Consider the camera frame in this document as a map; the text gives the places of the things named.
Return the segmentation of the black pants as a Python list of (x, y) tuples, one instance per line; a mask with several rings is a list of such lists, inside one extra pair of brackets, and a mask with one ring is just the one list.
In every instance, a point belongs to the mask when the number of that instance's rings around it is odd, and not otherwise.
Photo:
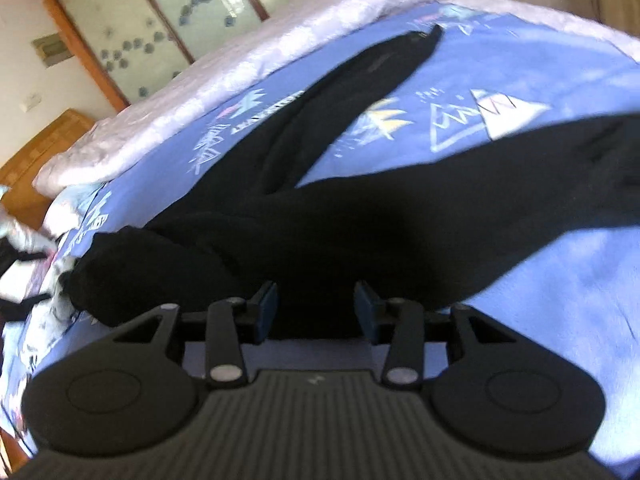
[(279, 335), (356, 335), (357, 283), (431, 309), (472, 297), (566, 232), (639, 221), (639, 118), (525, 131), (434, 162), (304, 175), (437, 51), (442, 29), (361, 51), (266, 119), (142, 228), (99, 233), (65, 279), (115, 327), (161, 304), (201, 311), (273, 282)]

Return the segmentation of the grey folded garment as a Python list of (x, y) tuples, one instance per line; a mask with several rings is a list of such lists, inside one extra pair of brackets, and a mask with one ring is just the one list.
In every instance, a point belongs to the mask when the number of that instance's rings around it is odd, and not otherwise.
[(58, 282), (73, 261), (58, 246), (1, 209), (1, 376), (36, 366), (62, 338), (75, 311)]

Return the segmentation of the wooden headboard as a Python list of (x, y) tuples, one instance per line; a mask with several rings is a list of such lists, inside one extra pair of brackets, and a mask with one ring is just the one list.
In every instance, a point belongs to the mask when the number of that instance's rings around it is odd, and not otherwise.
[(96, 121), (69, 108), (28, 141), (1, 167), (1, 184), (9, 191), (1, 205), (25, 226), (39, 230), (52, 200), (32, 186), (39, 170), (58, 153), (70, 148)]

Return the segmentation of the blue patterned bed cover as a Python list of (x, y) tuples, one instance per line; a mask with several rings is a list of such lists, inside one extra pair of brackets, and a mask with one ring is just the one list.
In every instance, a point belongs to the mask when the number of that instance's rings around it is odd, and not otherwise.
[(429, 3), (109, 177), (22, 479), (639, 474), (639, 65)]

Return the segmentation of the light pink quilt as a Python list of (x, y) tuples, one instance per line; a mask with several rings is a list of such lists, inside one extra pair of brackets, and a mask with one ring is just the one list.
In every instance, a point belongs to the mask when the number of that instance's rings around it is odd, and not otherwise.
[(603, 40), (633, 60), (639, 57), (636, 37), (574, 14), (513, 0), (294, 0), (256, 32), (207, 53), (159, 92), (97, 122), (68, 150), (50, 158), (32, 185), (55, 198), (72, 185), (112, 180), (195, 119), (276, 70), (381, 18), (434, 1), (513, 14), (560, 32)]

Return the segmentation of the light wooden cabinet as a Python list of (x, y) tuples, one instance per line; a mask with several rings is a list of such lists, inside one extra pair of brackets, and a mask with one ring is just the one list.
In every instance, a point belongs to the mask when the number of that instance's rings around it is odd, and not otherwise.
[(630, 36), (640, 34), (640, 0), (599, 0), (601, 22)]

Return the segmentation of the white wall switch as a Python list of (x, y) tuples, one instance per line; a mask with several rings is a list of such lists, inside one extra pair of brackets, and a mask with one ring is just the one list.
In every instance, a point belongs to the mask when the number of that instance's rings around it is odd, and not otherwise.
[(40, 93), (32, 93), (21, 102), (20, 107), (23, 113), (28, 113), (38, 106), (42, 101)]

